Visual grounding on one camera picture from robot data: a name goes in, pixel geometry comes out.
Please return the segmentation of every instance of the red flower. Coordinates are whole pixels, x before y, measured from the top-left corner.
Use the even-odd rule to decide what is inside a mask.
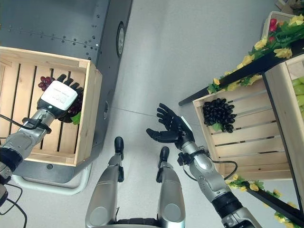
[[[276,25],[276,19],[275,19],[275,18],[272,18],[272,19],[270,20],[270,26],[274,26],[274,25]]]
[[[276,29],[277,29],[277,25],[276,24],[269,27],[269,31],[270,32],[275,32]]]
[[[272,41],[274,41],[275,39],[276,39],[275,37],[269,37],[269,38],[268,38],[269,42],[272,42]]]

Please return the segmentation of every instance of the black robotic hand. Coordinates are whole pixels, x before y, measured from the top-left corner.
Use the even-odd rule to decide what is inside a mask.
[[[195,142],[193,133],[186,125],[183,119],[177,116],[170,108],[160,103],[157,108],[158,122],[165,125],[167,131],[156,132],[150,128],[146,130],[148,135],[160,143],[175,143],[176,147],[181,150],[181,146],[186,142]]]
[[[65,82],[63,82],[66,77],[67,77],[66,75],[62,74],[61,76],[59,76],[57,81],[62,82],[63,84],[69,86],[73,82],[73,79],[68,78]],[[72,103],[72,105],[69,107],[69,109],[65,113],[65,115],[59,118],[60,121],[65,122],[65,123],[73,122],[71,117],[77,115],[77,113],[79,113],[81,111],[81,107],[82,107],[84,89],[82,87],[79,87],[79,83],[77,83],[77,82],[73,83],[70,87],[77,92],[78,96],[75,99],[75,101]]]

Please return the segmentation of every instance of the wooden crate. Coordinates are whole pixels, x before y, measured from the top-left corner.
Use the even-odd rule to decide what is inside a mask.
[[[85,59],[0,47],[0,113],[21,123],[37,110],[42,95],[38,87],[41,76],[58,78],[66,74],[84,88],[79,125],[55,120],[42,143],[26,159],[76,166],[90,157],[102,76],[94,64]],[[18,127],[0,118],[0,143]]]
[[[206,101],[225,98],[237,114],[233,133],[215,132],[204,124],[202,107]],[[214,160],[238,163],[237,173],[248,180],[286,179],[291,173],[263,80],[235,91],[218,92],[193,101],[199,122]],[[217,164],[227,176],[234,164]]]
[[[276,65],[265,75],[282,127],[300,199],[304,205],[304,122],[291,81],[304,76],[304,55]]]

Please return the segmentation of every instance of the silver robot leg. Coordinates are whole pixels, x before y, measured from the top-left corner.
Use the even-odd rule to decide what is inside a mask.
[[[122,138],[117,138],[115,139],[115,155],[110,159],[108,167],[97,182],[91,197],[85,216],[86,228],[100,227],[115,223],[117,183],[124,180],[124,171],[122,168],[124,144]]]
[[[161,182],[157,216],[162,228],[185,228],[186,213],[181,183],[172,165],[167,162],[168,156],[169,148],[163,147],[156,178],[157,182]]]

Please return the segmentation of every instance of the artificial vine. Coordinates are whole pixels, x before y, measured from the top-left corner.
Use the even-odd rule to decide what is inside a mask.
[[[265,192],[267,192],[268,194],[276,197],[276,198],[280,198],[282,196],[282,194],[274,189],[273,191],[268,191],[265,190],[264,187],[264,183],[262,181],[248,181],[245,180],[244,178],[242,178],[241,176],[235,174],[231,180],[227,180],[226,183],[235,189],[240,189],[241,191],[247,191],[246,185],[245,183],[249,182],[249,187],[251,190],[253,191],[258,191],[259,189],[264,190]],[[293,208],[296,208],[296,205],[292,202],[288,202],[287,203],[289,206],[292,206]],[[275,218],[280,222],[280,223],[284,223],[284,225],[287,228],[301,228],[299,225],[293,223],[290,219],[286,218],[283,214],[279,213],[279,212],[275,212]]]
[[[296,40],[304,38],[304,16],[294,16],[289,20],[289,22],[278,22],[276,19],[270,20],[269,34],[268,37],[263,37],[258,41],[249,51],[248,55],[244,57],[243,61],[237,66],[237,69],[231,72],[225,72],[221,79],[232,72],[250,64],[262,56],[274,52],[275,56],[278,58],[290,58],[292,56],[292,51],[290,49],[290,44]],[[216,93],[221,89],[226,91],[233,91],[240,86],[250,86],[255,81],[261,79],[262,76],[250,75],[233,82],[221,88],[219,86],[219,80],[213,79],[213,83],[209,84],[208,92],[209,94]]]

